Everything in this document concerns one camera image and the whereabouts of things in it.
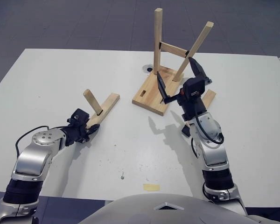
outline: black cable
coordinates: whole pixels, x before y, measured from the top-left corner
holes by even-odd
[[[194,140],[194,139],[192,138],[192,139],[191,139],[191,148],[192,148],[192,151],[193,151],[195,157],[198,158],[198,157],[197,157],[197,154],[196,154],[196,152],[195,152],[194,146],[193,146],[193,140]]]
[[[33,132],[33,131],[35,131],[35,130],[37,130],[37,129],[43,128],[43,127],[46,127],[46,128],[49,130],[49,126],[46,126],[46,125],[44,125],[44,126],[39,126],[39,127],[36,127],[36,128],[34,128],[34,129],[32,129],[32,130],[26,132],[26,133],[23,134],[21,137],[19,137],[19,139],[18,139],[18,140],[16,141],[16,143],[15,143],[15,150],[17,151],[17,158],[18,158],[19,155],[20,155],[19,148],[18,148],[18,144],[19,144],[20,140],[21,140],[22,138],[24,138],[26,135],[28,135],[29,133],[31,133],[31,132]]]
[[[201,129],[201,131],[204,133],[204,135],[205,135],[210,141],[212,141],[212,142],[214,142],[214,143],[216,143],[216,144],[218,144],[218,145],[223,144],[223,142],[224,142],[224,136],[223,136],[222,133],[219,134],[219,136],[221,137],[221,141],[216,141],[216,140],[212,139],[212,138],[206,133],[206,131],[202,128],[202,126],[201,126],[201,124],[200,124],[200,122],[199,122],[199,119],[198,119],[198,114],[197,114],[197,110],[196,110],[196,104],[194,104],[194,112],[195,112],[196,122],[197,122],[199,128]]]
[[[53,128],[65,128],[67,126],[58,126],[58,127],[53,127]]]

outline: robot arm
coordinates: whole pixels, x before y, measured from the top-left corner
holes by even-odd
[[[205,75],[203,68],[195,59],[189,57],[189,61],[196,77],[188,79],[180,92],[170,97],[165,92],[165,84],[160,74],[157,74],[160,93],[165,104],[177,100],[184,111],[182,117],[189,124],[192,149],[205,180],[203,184],[205,197],[217,205],[246,215],[238,188],[233,183],[229,170],[221,127],[207,112],[201,100],[205,85],[212,81]]]
[[[32,215],[36,212],[38,196],[52,159],[74,142],[89,141],[89,135],[99,125],[86,129],[88,120],[89,114],[77,109],[68,119],[68,126],[33,135],[31,144],[19,155],[4,197],[0,199],[0,223],[37,223]]]

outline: small wooden piece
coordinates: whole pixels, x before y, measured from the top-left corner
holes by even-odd
[[[180,85],[180,82],[172,81],[176,71],[160,66],[159,73],[166,85],[166,93],[173,96]],[[168,104],[164,104],[162,100],[158,89],[157,76],[152,71],[134,96],[132,103],[163,116]]]
[[[216,93],[212,90],[207,90],[206,94],[204,95],[204,97],[202,98],[202,101],[204,103],[205,108],[209,108],[211,102],[213,101],[213,99],[215,98]]]
[[[163,9],[157,8],[154,11],[154,74],[160,69],[161,49],[160,41],[162,40],[162,19]]]
[[[187,50],[173,46],[171,44],[161,42],[161,50],[164,50],[166,52],[169,52],[171,54],[180,56],[180,57],[186,57],[187,56]]]
[[[100,115],[97,115],[96,113],[91,116],[89,121],[87,122],[87,128],[90,128],[94,124],[100,124],[103,119],[107,116],[107,114],[110,112],[110,110],[114,107],[114,105],[119,100],[120,96],[116,93],[111,93],[110,96],[105,100],[105,102],[102,104],[101,108],[103,111]]]
[[[90,106],[94,109],[95,113],[97,113],[97,115],[100,115],[101,112],[103,111],[103,109],[98,104],[97,99],[95,99],[92,92],[89,89],[87,89],[87,90],[84,91],[83,96],[88,101]]]
[[[214,26],[213,22],[207,22],[206,25],[204,26],[203,30],[201,31],[200,35],[198,36],[197,40],[195,41],[195,43],[193,44],[191,50],[189,51],[189,53],[187,54],[185,60],[183,61],[182,65],[180,66],[180,68],[178,69],[173,81],[177,82],[180,79],[182,79],[181,74],[183,73],[183,71],[185,70],[186,66],[189,63],[189,59],[188,57],[193,57],[194,54],[198,51],[200,45],[202,44],[202,42],[204,41],[204,39],[206,38],[206,36],[209,34],[210,30],[212,29],[212,27]]]

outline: wooden stick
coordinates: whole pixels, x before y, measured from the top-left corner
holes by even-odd
[[[173,81],[175,81],[175,82],[180,81],[181,76],[182,76],[182,72],[185,70],[186,66],[189,63],[189,57],[193,57],[194,54],[198,51],[200,45],[202,44],[202,42],[204,41],[206,36],[209,34],[209,32],[210,32],[210,30],[212,29],[213,26],[214,26],[213,22],[207,22],[206,23],[205,27],[201,31],[200,35],[198,36],[197,40],[195,41],[191,50],[189,51],[185,60],[183,61],[182,65],[180,66],[179,70],[177,71],[175,77],[173,78]]]
[[[97,115],[100,115],[103,109],[98,104],[97,99],[95,99],[92,92],[89,89],[87,89],[84,91],[83,95],[85,99],[88,101],[88,103],[90,104],[90,106],[94,109],[95,113],[97,113]]]
[[[116,93],[111,93],[110,96],[105,100],[105,102],[102,104],[103,111],[100,115],[97,115],[96,113],[92,115],[92,117],[87,122],[87,128],[90,128],[94,124],[100,124],[103,119],[107,116],[107,114],[110,112],[110,110],[114,107],[114,105],[119,100],[120,96]]]
[[[163,9],[157,8],[154,11],[154,74],[160,69],[161,49],[160,42],[162,40],[162,19]]]
[[[179,48],[177,46],[161,42],[161,50],[164,50],[166,52],[169,52],[171,54],[180,56],[180,57],[186,57],[187,56],[187,50]]]
[[[204,95],[204,97],[202,98],[202,101],[204,103],[204,106],[206,109],[209,108],[211,102],[213,101],[213,99],[215,98],[216,93],[212,90],[207,90],[206,94]]]

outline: yellow sticky note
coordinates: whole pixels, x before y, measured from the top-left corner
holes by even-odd
[[[144,183],[143,189],[147,191],[158,191],[160,190],[160,186],[159,184]]]

